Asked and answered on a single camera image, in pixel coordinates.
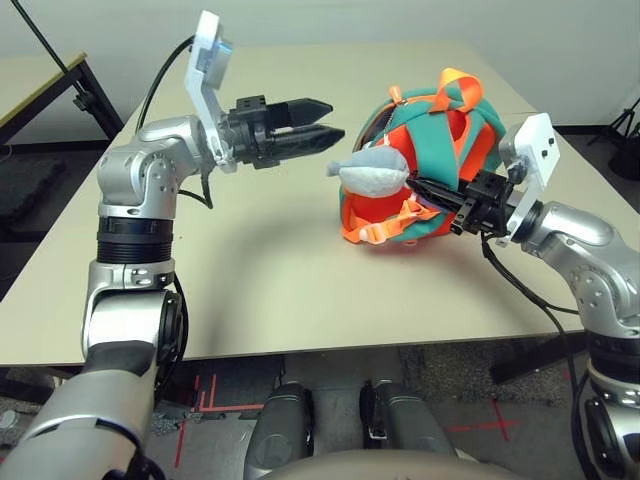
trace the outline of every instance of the plush bird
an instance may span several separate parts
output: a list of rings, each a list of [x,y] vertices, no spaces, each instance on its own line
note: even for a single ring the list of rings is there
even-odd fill
[[[327,175],[339,176],[342,186],[351,193],[383,198],[402,189],[409,176],[409,166],[398,150],[379,145],[358,150],[345,162],[331,163]]]

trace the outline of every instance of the orange strap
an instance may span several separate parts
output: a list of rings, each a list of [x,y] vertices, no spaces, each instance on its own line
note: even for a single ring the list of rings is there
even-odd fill
[[[410,198],[402,203],[402,208],[398,215],[379,223],[371,223],[357,217],[353,214],[353,210],[349,209],[348,214],[351,215],[351,218],[348,223],[354,228],[348,230],[343,225],[342,235],[352,243],[364,241],[378,245],[389,238],[402,234],[412,223],[418,220],[431,220],[440,213],[438,210],[432,210],[420,205],[415,199],[415,194],[411,195]]]
[[[478,80],[477,77],[461,70],[448,67],[440,74],[438,93],[436,93],[433,106],[429,110],[430,112],[444,112],[445,110],[449,110],[449,103],[451,100],[449,95],[447,95],[445,87],[454,82],[458,82],[462,101],[464,103],[464,105],[456,108],[456,110],[468,112],[480,103],[480,100],[482,100],[482,83],[480,83],[480,80]]]

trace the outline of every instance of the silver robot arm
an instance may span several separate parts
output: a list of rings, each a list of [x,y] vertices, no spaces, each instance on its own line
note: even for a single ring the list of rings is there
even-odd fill
[[[142,452],[158,370],[184,347],[182,299],[167,289],[172,220],[182,181],[212,164],[194,116],[152,123],[99,160],[86,364],[42,407],[0,478],[163,478]]]
[[[168,288],[176,283],[179,290],[171,246],[180,185],[198,174],[208,189],[214,166],[269,168],[344,136],[314,123],[332,107],[312,99],[267,105],[263,96],[249,97],[223,112],[214,90],[231,50],[220,32],[218,17],[203,12],[185,80],[200,118],[151,123],[98,161],[102,200],[82,328],[86,363],[42,407],[0,466],[2,480],[164,478],[143,452],[154,391],[186,346],[183,299]]]
[[[587,332],[596,397],[585,404],[593,458],[612,478],[640,478],[640,253],[605,220],[537,199],[560,157],[547,114],[529,117],[500,142],[508,178],[481,171],[450,191],[426,178],[409,186],[456,213],[451,231],[510,241],[566,280]],[[514,185],[526,184],[524,192]]]
[[[593,457],[612,478],[640,478],[640,254],[590,213],[549,202],[522,241],[565,279],[587,331],[596,397],[585,404]]]

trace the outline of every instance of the backpack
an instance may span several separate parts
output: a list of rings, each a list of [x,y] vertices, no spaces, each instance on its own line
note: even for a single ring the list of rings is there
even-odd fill
[[[438,88],[402,93],[390,88],[391,99],[367,120],[354,152],[390,145],[402,153],[409,171],[452,190],[459,180],[471,181],[479,170],[500,164],[498,143],[505,128],[482,98],[476,77],[446,68]],[[343,236],[353,242],[380,244],[387,239],[415,243],[418,238],[449,232],[454,214],[423,205],[405,184],[396,194],[369,198],[340,189]]]

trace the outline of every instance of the desk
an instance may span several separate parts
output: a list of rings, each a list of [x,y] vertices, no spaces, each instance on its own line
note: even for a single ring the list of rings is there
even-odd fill
[[[477,237],[449,235],[409,248],[355,246],[339,230],[338,182],[326,165],[345,159],[362,123],[398,84],[435,85],[443,67],[478,75],[506,126],[533,108],[468,48],[403,43],[238,49],[220,101],[265,94],[277,102],[331,103],[328,124],[344,140],[275,169],[215,171],[213,211],[180,198],[174,257],[191,318],[186,358],[499,338],[555,332],[548,319],[483,259]],[[161,84],[149,120],[188,114],[186,57]],[[114,144],[133,135],[137,115]],[[607,217],[638,248],[638,216],[571,146],[544,199]],[[199,191],[199,179],[185,188]],[[89,262],[95,258],[99,189],[90,175],[0,304],[0,364],[82,361],[80,329]],[[575,303],[561,277],[512,245],[500,257],[535,291]],[[577,318],[559,316],[569,331]]]
[[[122,120],[94,77],[86,58],[86,53],[63,58],[68,70],[66,74],[47,55],[0,58],[0,145],[4,145],[76,82],[91,96],[87,111],[94,116],[107,138],[115,137],[123,127]]]

